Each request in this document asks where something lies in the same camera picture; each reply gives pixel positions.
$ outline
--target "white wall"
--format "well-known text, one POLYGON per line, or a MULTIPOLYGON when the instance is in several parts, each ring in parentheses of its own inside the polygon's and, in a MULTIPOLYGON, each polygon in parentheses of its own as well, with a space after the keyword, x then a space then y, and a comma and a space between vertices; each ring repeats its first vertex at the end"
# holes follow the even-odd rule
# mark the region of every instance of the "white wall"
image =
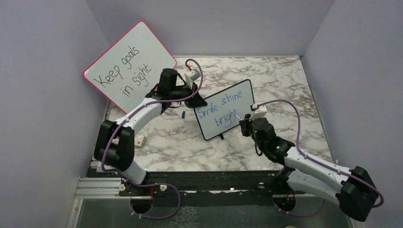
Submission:
POLYGON ((83 0, 0 3, 0 227, 66 227, 106 100, 82 72, 108 47, 83 0))
POLYGON ((303 58, 332 156, 385 195, 366 228, 402 227, 403 2, 336 0, 303 58))
POLYGON ((145 20, 174 55, 303 55, 333 0, 86 0, 109 44, 145 20))

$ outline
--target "whiteboard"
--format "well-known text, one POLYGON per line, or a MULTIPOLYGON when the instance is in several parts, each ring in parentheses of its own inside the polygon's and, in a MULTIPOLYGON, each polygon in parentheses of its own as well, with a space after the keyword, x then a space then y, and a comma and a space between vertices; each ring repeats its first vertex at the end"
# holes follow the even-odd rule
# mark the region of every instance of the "whiteboard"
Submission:
POLYGON ((84 77, 125 113, 132 111, 176 60, 139 21, 88 69, 84 77))
POLYGON ((250 106, 254 103, 252 83, 249 79, 241 81, 204 99, 206 107, 194 108, 201 133, 210 140, 239 125, 246 114, 252 114, 250 106))

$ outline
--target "wire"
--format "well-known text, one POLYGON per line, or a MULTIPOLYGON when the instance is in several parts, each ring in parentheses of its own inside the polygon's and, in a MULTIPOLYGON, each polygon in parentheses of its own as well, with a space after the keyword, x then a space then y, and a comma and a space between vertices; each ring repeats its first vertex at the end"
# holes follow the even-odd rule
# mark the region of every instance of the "wire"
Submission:
MULTIPOLYGON (((109 147, 110 147, 111 144, 112 144, 112 140, 115 138, 115 136, 116 136, 117 132, 119 131, 119 129, 126 123, 126 121, 127 121, 128 119, 132 118, 134 115, 136 115, 136 113, 138 113, 140 110, 142 110, 142 109, 143 109, 144 107, 146 107, 146 106, 153 105, 153 104, 157 104, 157 103, 168 103, 168 102, 181 102, 181 101, 185 101, 185 100, 187 100, 187 99, 189 99, 189 98, 192 98, 194 95, 196 95, 196 94, 199 92, 201 86, 203 85, 203 71, 202 71, 202 68, 201 68, 200 64, 199 64, 196 60, 194 60, 194 59, 191 59, 191 58, 187 59, 186 62, 185 62, 185 64, 187 65, 187 63, 188 63, 189 61, 195 63, 195 64, 197 65, 197 67, 199 68, 199 71, 200 71, 200 85, 199 85, 199 87, 196 89, 196 91, 194 91, 191 95, 189 95, 189 96, 187 96, 187 97, 185 97, 185 98, 181 98, 181 99, 151 101, 151 102, 146 103, 144 106, 140 106, 140 107, 138 107, 136 110, 134 110, 133 113, 130 114, 125 120, 123 120, 123 121, 117 126, 117 128, 114 130, 114 132, 112 133, 111 138, 109 139, 108 144, 107 144, 106 147, 105 147, 104 154, 103 154, 103 156, 102 156, 102 161, 101 161, 101 169, 102 169, 102 171, 104 171, 104 172, 117 172, 116 169, 106 169, 106 168, 105 168, 105 159, 106 159, 106 155, 107 155, 107 153, 108 153, 109 147)), ((168 184, 168 183, 157 183, 157 184, 141 185, 141 184, 136 184, 136 183, 132 182, 131 180, 129 180, 129 182, 132 183, 133 185, 137 186, 137 187, 151 187, 151 186, 157 186, 157 185, 167 185, 167 186, 172 187, 172 188, 178 193, 178 206, 176 207, 176 209, 175 209, 171 214, 169 214, 169 215, 167 215, 167 216, 163 216, 163 217, 151 217, 151 216, 143 216, 143 217, 149 218, 149 219, 165 219, 165 218, 168 218, 168 217, 174 215, 174 214, 179 210, 179 207, 180 207, 180 205, 181 205, 181 195, 180 195, 178 189, 177 189, 175 186, 173 186, 173 185, 171 185, 171 184, 168 184)))
POLYGON ((291 190, 291 192, 287 195, 287 201, 289 201, 289 196, 290 195, 293 195, 293 197, 295 198, 295 192, 294 192, 294 190, 291 190))
POLYGON ((256 146, 256 144, 255 144, 255 151, 256 151, 256 154, 257 154, 258 156, 262 156, 263 151, 261 151, 260 153, 258 153, 258 147, 256 146))
MULTIPOLYGON (((305 153, 302 152, 302 150, 301 150, 300 147, 299 147, 299 135, 300 135, 300 133, 301 133, 301 117, 300 117, 300 115, 299 115, 299 112, 298 112, 297 107, 295 107, 295 105, 294 105, 293 103, 291 103, 290 101, 288 101, 288 100, 278 99, 278 100, 272 100, 272 101, 267 101, 267 102, 263 102, 263 103, 261 103, 261 104, 258 104, 257 108, 259 108, 259 107, 262 106, 262 105, 267 105, 267 104, 274 103, 274 102, 285 102, 285 103, 288 103, 289 105, 291 105, 291 106, 294 108, 295 113, 297 114, 297 119, 298 119, 297 141, 296 141, 295 144, 296 144, 296 148, 297 148, 298 152, 300 152, 301 155, 304 155, 304 156, 305 156, 305 153)), ((354 175, 351 175, 350 173, 346 173, 346 172, 344 172, 344 171, 338 171, 337 169, 335 169, 335 168, 333 168, 333 167, 331 167, 331 166, 328 166, 328 165, 326 165, 326 164, 324 164, 324 163, 322 163, 322 162, 320 162, 320 161, 317 161, 317 160, 311 158, 310 156, 306 156, 306 158, 307 158, 308 160, 310 160, 310 161, 312 161, 312 162, 314 162, 314 163, 316 163, 316 164, 322 166, 322 167, 325 167, 325 168, 327 168, 327 169, 329 169, 329 170, 331 170, 331 171, 334 171, 334 172, 338 172, 338 173, 340 173, 340 174, 343 174, 343 175, 345 175, 345 176, 347 176, 347 177, 349 177, 349 178, 355 179, 356 181, 358 181, 358 182, 362 183, 363 185, 369 187, 372 191, 374 191, 374 192, 379 196, 379 198, 381 198, 381 201, 380 201, 378 204, 373 205, 372 207, 373 207, 373 208, 377 208, 377 207, 380 207, 380 206, 383 205, 383 203, 384 203, 384 196, 383 196, 382 193, 381 193, 378 189, 376 189, 374 186, 370 185, 369 183, 363 181, 362 179, 360 179, 360 178, 358 178, 358 177, 356 177, 356 176, 354 176, 354 175)))
POLYGON ((182 101, 179 102, 178 106, 169 106, 168 108, 179 108, 182 105, 182 101))
POLYGON ((151 186, 151 194, 150 194, 150 196, 151 196, 151 202, 153 202, 153 200, 154 200, 154 187, 153 186, 151 186))
POLYGON ((133 184, 134 186, 141 187, 141 188, 148 188, 148 187, 153 187, 153 186, 166 185, 166 186, 169 186, 169 187, 173 188, 176 191, 176 193, 178 194, 178 205, 176 206, 175 210, 169 215, 165 215, 165 216, 161 216, 161 217, 153 217, 153 216, 138 214, 138 213, 136 213, 134 211, 133 204, 132 204, 132 202, 130 202, 130 209, 132 210, 132 215, 138 215, 139 218, 143 217, 143 218, 148 218, 148 219, 166 219, 166 218, 169 218, 172 215, 174 215, 176 212, 178 212, 179 207, 181 206, 181 194, 180 194, 179 190, 175 186, 173 186, 171 184, 168 184, 168 183, 136 184, 136 183, 134 183, 133 181, 131 181, 129 179, 127 179, 127 181, 130 182, 131 184, 133 184))
POLYGON ((309 217, 313 217, 313 216, 316 216, 316 215, 320 214, 320 213, 325 209, 326 204, 327 204, 327 200, 324 200, 322 207, 321 207, 317 212, 315 212, 315 213, 313 213, 313 214, 310 214, 310 215, 291 214, 291 213, 289 213, 288 211, 284 211, 284 210, 280 209, 280 208, 277 206, 277 204, 274 204, 274 206, 275 206, 279 211, 281 211, 281 212, 284 213, 284 214, 287 214, 287 215, 290 215, 290 216, 293 216, 293 217, 298 217, 298 218, 309 218, 309 217))

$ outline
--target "marble table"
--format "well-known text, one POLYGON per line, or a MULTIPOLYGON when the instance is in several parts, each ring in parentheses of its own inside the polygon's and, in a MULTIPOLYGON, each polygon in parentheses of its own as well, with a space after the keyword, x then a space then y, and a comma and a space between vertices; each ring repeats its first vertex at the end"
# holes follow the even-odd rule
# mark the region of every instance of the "marble table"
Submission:
MULTIPOLYGON (((252 82, 255 101, 286 99, 301 114, 300 146, 309 153, 331 161, 317 109, 301 61, 295 57, 192 57, 203 69, 202 97, 214 94, 244 79, 252 82)), ((176 57, 176 70, 183 75, 188 57, 176 57)), ((266 118, 278 136, 295 142, 297 118, 286 103, 267 105, 266 118)), ((109 104, 107 118, 116 120, 124 113, 109 104)), ((147 171, 245 171, 280 170, 281 165, 257 156, 250 137, 240 127, 224 133, 224 140, 203 139, 192 109, 184 104, 168 109, 153 119, 139 134, 147 137, 143 148, 136 148, 135 160, 147 171)))

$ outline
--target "red and white object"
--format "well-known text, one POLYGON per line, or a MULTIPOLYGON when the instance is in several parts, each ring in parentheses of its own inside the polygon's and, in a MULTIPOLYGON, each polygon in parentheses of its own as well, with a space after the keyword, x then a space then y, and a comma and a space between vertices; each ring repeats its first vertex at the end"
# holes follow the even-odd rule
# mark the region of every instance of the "red and white object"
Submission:
POLYGON ((144 21, 139 21, 84 71, 93 84, 125 113, 137 107, 176 60, 144 21))
POLYGON ((144 135, 136 135, 134 138, 134 146, 135 147, 143 147, 145 144, 145 136, 144 135))

